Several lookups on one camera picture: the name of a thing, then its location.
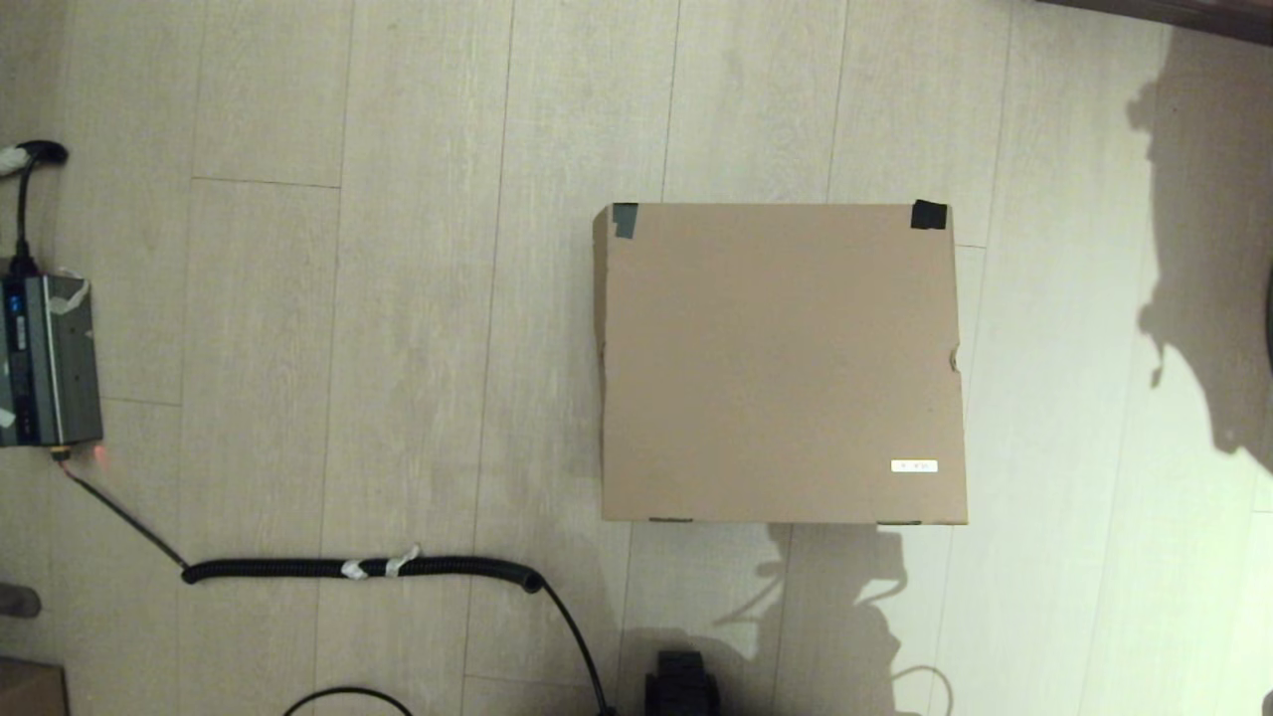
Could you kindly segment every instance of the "black wheel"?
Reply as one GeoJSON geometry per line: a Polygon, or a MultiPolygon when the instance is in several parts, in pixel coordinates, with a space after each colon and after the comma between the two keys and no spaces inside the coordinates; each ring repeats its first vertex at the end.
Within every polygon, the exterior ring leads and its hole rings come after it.
{"type": "Polygon", "coordinates": [[[721,691],[696,651],[663,651],[645,677],[645,716],[721,716],[721,691]]]}

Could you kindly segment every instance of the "metal device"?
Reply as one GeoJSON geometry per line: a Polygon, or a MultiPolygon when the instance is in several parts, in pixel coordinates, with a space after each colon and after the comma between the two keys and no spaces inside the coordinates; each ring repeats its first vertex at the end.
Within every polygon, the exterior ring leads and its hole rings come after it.
{"type": "Polygon", "coordinates": [[[87,280],[5,276],[0,447],[102,440],[87,280]]]}

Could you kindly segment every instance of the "black cable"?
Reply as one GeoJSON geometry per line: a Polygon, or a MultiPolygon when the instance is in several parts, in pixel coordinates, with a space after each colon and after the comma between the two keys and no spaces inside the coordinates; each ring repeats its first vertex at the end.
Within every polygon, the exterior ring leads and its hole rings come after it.
{"type": "Polygon", "coordinates": [[[27,159],[27,166],[22,168],[18,178],[18,248],[17,255],[31,256],[31,245],[27,243],[27,187],[31,185],[31,172],[36,168],[39,157],[32,154],[27,159]]]}
{"type": "MultiPolygon", "coordinates": [[[[346,564],[349,561],[345,559],[307,559],[307,558],[293,558],[293,559],[214,559],[210,562],[200,562],[199,564],[190,564],[177,554],[177,550],[168,547],[163,539],[146,529],[141,522],[129,515],[122,507],[117,506],[106,494],[94,488],[92,484],[84,482],[66,466],[64,460],[56,460],[57,466],[62,469],[62,473],[80,485],[89,494],[95,497],[98,502],[104,505],[111,512],[115,512],[121,520],[129,524],[134,530],[136,530],[141,536],[150,540],[150,544],[159,548],[160,552],[168,555],[178,567],[181,567],[181,580],[187,585],[195,585],[204,580],[216,580],[216,578],[332,578],[332,580],[348,580],[350,578],[345,573],[346,564]]],[[[359,559],[355,561],[358,568],[362,571],[364,577],[383,577],[386,567],[388,566],[388,559],[379,557],[374,559],[359,559]]],[[[574,637],[574,643],[579,647],[579,654],[583,655],[583,664],[588,669],[588,679],[592,682],[592,691],[597,697],[597,707],[601,710],[600,716],[614,716],[615,711],[610,708],[606,702],[606,692],[601,685],[601,675],[597,673],[597,664],[592,660],[592,652],[588,650],[588,642],[583,640],[583,632],[579,631],[579,626],[574,620],[574,615],[566,609],[565,603],[558,596],[556,591],[549,585],[544,575],[540,575],[531,567],[526,564],[518,564],[516,562],[508,562],[504,559],[494,559],[490,557],[416,557],[409,559],[407,562],[398,566],[397,575],[400,577],[415,577],[415,576],[432,576],[432,575],[468,575],[474,577],[489,577],[493,580],[502,580],[505,582],[512,582],[522,587],[527,594],[535,594],[540,590],[547,592],[552,604],[556,605],[558,612],[561,613],[561,618],[565,620],[566,627],[570,628],[570,634],[574,637]]],[[[340,687],[339,689],[327,689],[326,692],[317,692],[311,694],[298,702],[292,707],[288,713],[292,713],[298,707],[313,701],[316,698],[322,698],[332,693],[362,693],[364,696],[372,696],[388,701],[397,706],[402,713],[411,716],[400,703],[390,699],[390,697],[373,692],[372,689],[363,689],[360,687],[340,687]]]]}
{"type": "Polygon", "coordinates": [[[288,712],[284,713],[283,716],[292,716],[293,713],[297,712],[297,710],[299,710],[302,706],[309,703],[311,701],[318,701],[320,698],[323,698],[323,697],[327,697],[327,696],[336,696],[336,694],[342,694],[342,693],[353,693],[353,694],[358,694],[358,696],[369,696],[372,698],[378,698],[378,699],[383,701],[384,703],[388,703],[393,708],[397,708],[398,713],[401,713],[402,716],[411,716],[411,712],[406,710],[406,706],[402,706],[392,696],[390,696],[387,693],[381,693],[381,692],[378,692],[376,689],[365,689],[363,687],[336,687],[336,688],[332,688],[332,689],[323,689],[323,691],[320,691],[320,692],[314,692],[314,693],[312,693],[312,694],[302,698],[300,701],[293,703],[292,708],[289,708],[288,712]]]}
{"type": "Polygon", "coordinates": [[[148,540],[150,540],[150,544],[158,547],[160,552],[163,552],[164,554],[168,555],[168,559],[172,559],[182,569],[188,569],[190,568],[190,563],[187,563],[185,559],[182,559],[181,555],[177,554],[176,549],[168,547],[168,543],[165,543],[164,540],[159,539],[159,535],[157,535],[157,534],[151,533],[150,530],[148,530],[145,525],[143,525],[136,519],[134,519],[132,515],[129,515],[127,512],[125,512],[123,508],[120,507],[118,505],[116,505],[115,502],[112,502],[109,497],[104,496],[95,487],[93,487],[93,485],[88,484],[87,482],[81,480],[80,478],[78,478],[75,475],[75,473],[70,471],[70,469],[66,466],[66,462],[59,460],[57,461],[57,466],[61,468],[62,469],[62,474],[65,474],[67,478],[70,478],[71,480],[74,480],[75,484],[78,484],[81,488],[84,488],[84,490],[88,492],[89,494],[92,494],[93,497],[95,497],[98,502],[101,502],[102,505],[106,505],[107,510],[109,510],[111,512],[115,512],[121,520],[123,520],[125,522],[127,522],[130,527],[132,527],[134,530],[136,530],[141,536],[144,536],[148,540]]]}
{"type": "Polygon", "coordinates": [[[22,176],[18,181],[18,245],[9,261],[9,275],[33,276],[39,274],[39,266],[31,257],[31,245],[27,243],[27,187],[31,185],[31,173],[41,162],[55,164],[66,162],[70,153],[61,144],[46,139],[24,141],[18,148],[27,153],[27,163],[22,167],[22,176]]]}
{"type": "MultiPolygon", "coordinates": [[[[215,578],[330,578],[348,580],[345,567],[349,562],[344,559],[215,559],[201,562],[182,571],[181,578],[187,585],[199,584],[204,580],[215,578]]],[[[388,559],[360,559],[358,568],[367,577],[383,577],[388,559]]],[[[597,697],[597,707],[602,716],[610,716],[614,711],[606,702],[606,693],[601,685],[601,675],[597,673],[597,664],[592,660],[592,652],[583,638],[583,632],[574,620],[574,615],[566,609],[565,603],[537,571],[516,562],[493,559],[490,557],[416,557],[405,562],[398,568],[400,577],[428,576],[428,575],[468,575],[475,577],[490,577],[512,582],[527,594],[540,590],[547,592],[552,604],[556,605],[574,636],[574,643],[583,655],[583,664],[588,669],[588,679],[592,682],[592,691],[597,697]]]]}
{"type": "Polygon", "coordinates": [[[583,662],[588,666],[588,678],[592,679],[592,691],[597,696],[597,708],[601,710],[601,716],[614,715],[610,705],[606,703],[606,691],[601,687],[601,677],[597,675],[597,665],[592,661],[588,642],[583,641],[583,633],[579,632],[579,627],[574,623],[574,617],[570,615],[570,610],[565,608],[565,604],[561,603],[561,599],[552,591],[552,587],[547,582],[544,582],[544,591],[549,592],[549,596],[552,598],[552,604],[558,605],[561,618],[565,619],[565,624],[570,627],[570,633],[574,634],[574,643],[579,645],[579,654],[583,655],[583,662]]]}

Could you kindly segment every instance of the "power cord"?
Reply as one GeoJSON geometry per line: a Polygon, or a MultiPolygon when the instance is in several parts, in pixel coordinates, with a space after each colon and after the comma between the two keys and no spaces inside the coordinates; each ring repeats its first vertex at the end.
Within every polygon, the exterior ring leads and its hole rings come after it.
{"type": "MultiPolygon", "coordinates": [[[[412,557],[410,559],[214,559],[210,562],[201,562],[199,564],[190,564],[181,557],[181,554],[177,553],[176,549],[164,541],[163,538],[129,515],[126,510],[116,505],[109,497],[106,496],[106,493],[73,473],[66,465],[66,461],[70,459],[69,447],[53,448],[52,457],[53,461],[57,462],[57,466],[61,468],[62,474],[65,474],[71,482],[93,496],[94,499],[104,505],[111,512],[115,512],[137,534],[146,538],[150,544],[163,552],[168,559],[181,567],[181,580],[187,585],[195,585],[205,580],[228,577],[367,580],[370,577],[392,578],[432,575],[468,575],[474,577],[488,577],[512,582],[522,587],[522,590],[527,594],[535,594],[542,590],[549,595],[549,599],[552,600],[552,604],[556,605],[558,610],[561,613],[561,618],[565,620],[566,627],[570,628],[570,634],[574,637],[574,642],[579,647],[579,654],[583,655],[584,666],[588,669],[588,679],[592,682],[592,691],[597,697],[600,716],[616,715],[615,710],[606,702],[605,688],[601,685],[601,677],[597,673],[596,662],[592,660],[592,652],[588,650],[588,643],[583,638],[583,632],[579,631],[579,626],[575,623],[570,610],[566,609],[565,603],[561,601],[561,598],[558,596],[556,591],[552,590],[547,580],[544,578],[544,575],[540,575],[531,567],[518,564],[516,562],[507,562],[504,559],[493,559],[489,557],[412,557]]],[[[312,693],[297,702],[288,710],[286,713],[284,713],[284,716],[290,716],[299,707],[309,703],[311,701],[337,693],[350,693],[378,698],[395,706],[405,716],[411,716],[411,712],[392,697],[363,687],[337,687],[312,693]]]]}
{"type": "Polygon", "coordinates": [[[70,153],[56,141],[37,139],[24,141],[9,150],[5,150],[5,166],[11,166],[22,159],[25,153],[25,163],[22,166],[22,176],[18,180],[18,245],[14,247],[13,259],[9,261],[9,276],[25,278],[39,274],[39,266],[31,256],[31,245],[27,242],[27,187],[31,185],[31,173],[36,164],[51,162],[62,164],[70,153]]]}

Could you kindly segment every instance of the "gray tape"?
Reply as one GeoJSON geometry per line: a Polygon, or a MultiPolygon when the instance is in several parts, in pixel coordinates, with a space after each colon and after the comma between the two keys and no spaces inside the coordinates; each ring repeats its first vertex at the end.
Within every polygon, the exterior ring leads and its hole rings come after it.
{"type": "Polygon", "coordinates": [[[639,204],[615,204],[612,217],[615,219],[615,237],[631,238],[636,233],[636,206],[639,204]]]}

